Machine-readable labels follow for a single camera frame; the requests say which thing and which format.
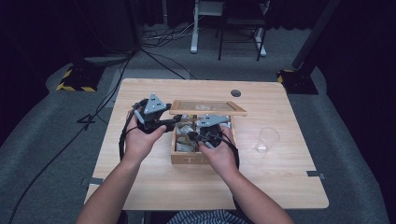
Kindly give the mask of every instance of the table top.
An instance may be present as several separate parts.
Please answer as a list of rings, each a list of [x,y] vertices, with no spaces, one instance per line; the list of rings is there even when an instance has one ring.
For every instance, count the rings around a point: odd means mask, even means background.
[[[241,91],[233,97],[232,90]],[[240,172],[283,208],[326,208],[329,205],[300,127],[283,86],[276,82],[133,79],[122,81],[92,177],[106,178],[120,162],[118,142],[132,105],[155,92],[174,100],[232,101],[247,111],[234,116]],[[172,115],[164,112],[162,119]],[[254,148],[262,127],[279,132],[266,154]],[[232,194],[208,164],[172,164],[172,133],[165,133],[140,167],[125,210],[234,209]],[[90,186],[86,200],[97,189]]]

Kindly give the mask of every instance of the forearm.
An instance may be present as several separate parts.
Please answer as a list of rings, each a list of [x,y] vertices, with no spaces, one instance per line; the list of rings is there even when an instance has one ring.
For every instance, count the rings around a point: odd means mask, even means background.
[[[76,223],[116,223],[139,167],[122,161],[85,203]]]
[[[245,215],[254,223],[293,223],[282,207],[239,171],[230,172],[221,177]]]

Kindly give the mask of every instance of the gray floor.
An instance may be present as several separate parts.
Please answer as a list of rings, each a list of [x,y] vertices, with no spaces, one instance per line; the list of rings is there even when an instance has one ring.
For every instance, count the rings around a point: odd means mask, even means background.
[[[291,68],[310,31],[269,31],[264,45],[267,56],[259,62],[254,45],[246,44],[242,48],[225,46],[219,62],[215,32],[200,33],[197,54],[190,54],[189,36],[145,50],[174,59],[198,79],[276,81],[276,71]],[[177,64],[158,59],[192,78]],[[76,121],[94,114],[120,74],[118,65],[108,67],[98,92],[56,91],[67,67],[49,77],[50,94],[26,115],[0,149],[0,223],[8,221],[23,190],[78,132],[82,125]],[[128,64],[125,76],[179,78],[141,51]],[[378,184],[327,97],[324,77],[317,69],[312,78],[319,95],[289,95],[289,99],[314,163],[326,176],[322,183],[330,206],[288,213],[296,223],[389,223]],[[110,103],[100,116],[109,120],[111,111]],[[86,194],[80,181],[91,176],[105,132],[106,124],[95,119],[33,184],[14,223],[73,223]],[[142,216],[142,211],[129,212],[132,223],[140,223]]]

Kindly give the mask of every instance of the hand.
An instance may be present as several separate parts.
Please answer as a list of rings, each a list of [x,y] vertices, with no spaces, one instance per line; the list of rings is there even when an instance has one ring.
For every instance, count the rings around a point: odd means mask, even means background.
[[[122,160],[140,163],[150,153],[154,143],[163,135],[166,130],[166,126],[163,125],[150,134],[143,133],[136,127],[136,116],[133,116],[127,127],[127,131],[132,130],[126,135],[125,155]]]
[[[226,127],[221,127],[223,134],[230,138],[231,142],[235,145],[233,141],[233,133],[231,129]],[[237,171],[235,157],[233,151],[230,147],[222,142],[215,148],[208,148],[204,143],[199,143],[199,150],[206,155],[212,168],[221,176],[227,175],[230,172]]]

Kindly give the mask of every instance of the wooden board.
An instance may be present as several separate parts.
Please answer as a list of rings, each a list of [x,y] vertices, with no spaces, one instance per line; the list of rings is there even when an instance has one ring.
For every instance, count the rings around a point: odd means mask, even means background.
[[[241,91],[240,97],[231,96]],[[325,208],[329,205],[303,135],[279,83],[124,79],[108,124],[93,177],[106,178],[120,162],[118,142],[131,106],[156,93],[164,103],[178,100],[235,102],[247,111],[234,117],[240,171],[284,208]],[[165,112],[162,119],[173,115]],[[280,134],[279,142],[266,154],[256,145],[262,127]],[[172,164],[169,147],[172,133],[165,133],[143,161],[124,205],[126,210],[233,209],[227,186],[210,165]],[[89,187],[87,199],[97,187]]]

